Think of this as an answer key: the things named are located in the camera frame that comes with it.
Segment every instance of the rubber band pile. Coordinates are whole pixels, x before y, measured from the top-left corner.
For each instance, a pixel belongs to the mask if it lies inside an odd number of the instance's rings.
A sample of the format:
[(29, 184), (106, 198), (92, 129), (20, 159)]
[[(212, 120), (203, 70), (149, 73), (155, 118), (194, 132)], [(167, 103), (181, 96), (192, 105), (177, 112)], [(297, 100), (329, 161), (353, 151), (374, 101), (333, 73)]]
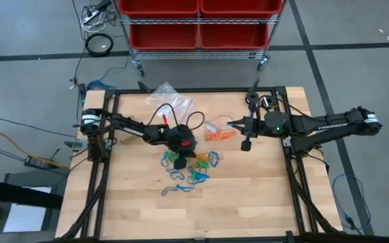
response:
[[(166, 151), (164, 152), (163, 158), (161, 159), (161, 166), (168, 167), (177, 158), (178, 154), (172, 151)], [(197, 184), (203, 183), (209, 178), (209, 175), (207, 175), (209, 167), (216, 167), (220, 162), (220, 157), (218, 153), (211, 151), (208, 153), (208, 155), (197, 154), (196, 160), (197, 161), (194, 165), (187, 167), (187, 170), (190, 174), (187, 177), (177, 169), (166, 169), (173, 180), (185, 180), (187, 178), (186, 181), (188, 186), (181, 186), (180, 184), (176, 184), (176, 186), (168, 186), (161, 192), (162, 196), (166, 196), (169, 191), (181, 190), (183, 192), (190, 192), (191, 190), (195, 189)]]

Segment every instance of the desk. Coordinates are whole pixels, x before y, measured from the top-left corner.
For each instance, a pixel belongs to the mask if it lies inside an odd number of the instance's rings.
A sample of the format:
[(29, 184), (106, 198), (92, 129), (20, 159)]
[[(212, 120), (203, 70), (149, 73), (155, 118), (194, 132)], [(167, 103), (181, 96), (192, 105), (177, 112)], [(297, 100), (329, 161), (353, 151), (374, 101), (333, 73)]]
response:
[[(304, 89), (286, 90), (290, 104), (309, 114)], [(104, 91), (89, 91), (84, 108), (102, 108), (104, 94)], [(240, 119), (248, 113), (245, 92), (185, 95), (195, 100), (193, 111), (202, 111), (206, 120), (220, 115)], [(148, 96), (121, 95), (118, 113), (147, 123), (154, 112), (145, 102)], [(200, 117), (193, 116), (191, 126), (200, 121)], [(168, 122), (174, 126), (173, 119)], [(159, 117), (153, 121), (153, 124), (161, 123), (163, 120)], [(194, 191), (169, 192), (163, 197), (161, 191), (176, 184), (160, 164), (166, 148), (151, 146), (125, 132), (115, 132), (118, 143), (112, 148), (109, 164), (101, 240), (264, 237), (284, 236), (285, 231), (299, 234), (281, 140), (254, 138), (251, 151), (244, 152), (240, 150), (241, 135), (221, 142), (205, 142), (203, 127), (195, 130), (194, 135), (198, 141), (196, 152), (216, 151), (222, 161), (209, 170), (211, 178)], [(321, 158), (317, 151), (311, 154)], [(72, 166), (85, 157), (86, 153), (73, 158)], [(341, 230), (324, 164), (309, 157), (304, 158), (303, 163), (313, 202), (324, 217)], [(70, 173), (57, 237), (67, 232), (85, 205), (91, 167), (92, 163), (86, 161)], [(301, 204), (306, 229), (309, 229), (307, 211)], [(95, 213), (93, 209), (89, 235), (93, 232)]]

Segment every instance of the concrete floor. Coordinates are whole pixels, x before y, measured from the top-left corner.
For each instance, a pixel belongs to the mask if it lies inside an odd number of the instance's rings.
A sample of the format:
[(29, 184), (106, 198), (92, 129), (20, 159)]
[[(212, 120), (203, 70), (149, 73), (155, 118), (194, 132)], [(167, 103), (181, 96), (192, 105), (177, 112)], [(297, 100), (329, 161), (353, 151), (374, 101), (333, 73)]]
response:
[[(87, 0), (75, 0), (78, 9)], [(389, 42), (389, 1), (382, 0), (296, 0), (312, 45)], [(107, 29), (114, 35), (120, 28)], [(127, 50), (123, 38), (114, 38), (114, 51)], [(272, 45), (301, 45), (301, 37), (288, 5)], [(76, 16), (66, 0), (0, 0), (0, 56), (79, 53)], [(312, 115), (325, 113), (319, 89), (305, 51), (271, 51), (267, 68), (258, 73), (253, 60), (159, 60), (143, 61), (143, 81), (157, 87), (168, 81), (176, 88), (249, 86), (259, 76), (260, 86), (303, 86)], [(384, 127), (373, 138), (345, 139), (355, 175), (365, 185), (375, 235), (389, 236), (389, 48), (314, 51), (320, 73), (335, 112), (362, 105), (378, 114)], [(123, 66), (127, 57), (86, 58), (78, 71), (80, 82), (100, 78), (110, 67)], [(78, 59), (0, 61), (0, 117), (74, 134), (77, 91), (69, 90)], [(120, 89), (137, 88), (140, 80), (131, 63), (112, 70), (104, 80)], [(0, 130), (28, 151), (69, 163), (70, 151), (61, 136), (7, 124)], [(0, 149), (18, 154), (0, 137)], [(337, 146), (324, 146), (331, 165), (330, 179), (343, 173)], [(0, 181), (6, 173), (34, 171), (0, 155)], [(60, 175), (49, 175), (57, 182)], [(347, 184), (338, 186), (340, 202), (358, 221)], [(44, 240), (51, 234), (47, 232)], [(4, 236), (0, 242), (22, 241)]]

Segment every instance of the red storage bin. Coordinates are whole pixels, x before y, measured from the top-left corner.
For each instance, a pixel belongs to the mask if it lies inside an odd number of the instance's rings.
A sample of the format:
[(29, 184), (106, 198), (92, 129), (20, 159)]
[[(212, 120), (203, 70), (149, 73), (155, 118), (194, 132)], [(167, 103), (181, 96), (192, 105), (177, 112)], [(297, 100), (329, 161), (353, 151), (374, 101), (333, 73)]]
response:
[(267, 24), (203, 24), (203, 49), (263, 49), (268, 42)]
[(282, 10), (282, 0), (201, 0), (204, 18), (270, 18)]
[(196, 18), (199, 0), (120, 0), (118, 6), (130, 18)]
[(189, 50), (197, 47), (195, 24), (133, 24), (130, 44), (138, 50)]

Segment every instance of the wooden tabletop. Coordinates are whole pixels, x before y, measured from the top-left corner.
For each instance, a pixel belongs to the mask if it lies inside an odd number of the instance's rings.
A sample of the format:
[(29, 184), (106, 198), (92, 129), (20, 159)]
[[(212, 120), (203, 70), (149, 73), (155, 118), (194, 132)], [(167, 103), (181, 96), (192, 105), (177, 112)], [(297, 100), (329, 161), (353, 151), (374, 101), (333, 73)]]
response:
[[(292, 87), (287, 92), (289, 102), (309, 114), (304, 89)], [(243, 92), (185, 95), (194, 99), (193, 111), (202, 111), (205, 120), (221, 115), (240, 119), (248, 113)], [(147, 123), (155, 110), (145, 102), (148, 96), (121, 95), (118, 112)], [(102, 108), (103, 97), (104, 91), (89, 91), (84, 108)], [(224, 117), (224, 121), (217, 122), (226, 123), (226, 119), (229, 120)], [(173, 119), (167, 120), (173, 127)], [(193, 116), (189, 126), (200, 121), (199, 116)], [(153, 124), (162, 123), (157, 116), (153, 120)], [(240, 134), (225, 141), (206, 142), (204, 130), (202, 126), (194, 131), (196, 152), (215, 151), (222, 160), (216, 168), (209, 169), (211, 178), (193, 191), (169, 192), (166, 196), (161, 195), (165, 187), (185, 183), (171, 179), (161, 166), (166, 148), (151, 146), (122, 131), (115, 133), (118, 143), (112, 148), (102, 240), (284, 236), (288, 230), (298, 235), (281, 140), (254, 138), (251, 151), (244, 152), (240, 150)], [(311, 154), (321, 158), (317, 151)], [(86, 153), (73, 158), (72, 167), (85, 157)], [(303, 162), (313, 202), (334, 227), (341, 229), (324, 164), (309, 157)], [(71, 171), (56, 236), (66, 233), (83, 209), (91, 168), (92, 163), (85, 161)], [(301, 204), (309, 228), (304, 203)], [(95, 212), (94, 208), (90, 232)]]

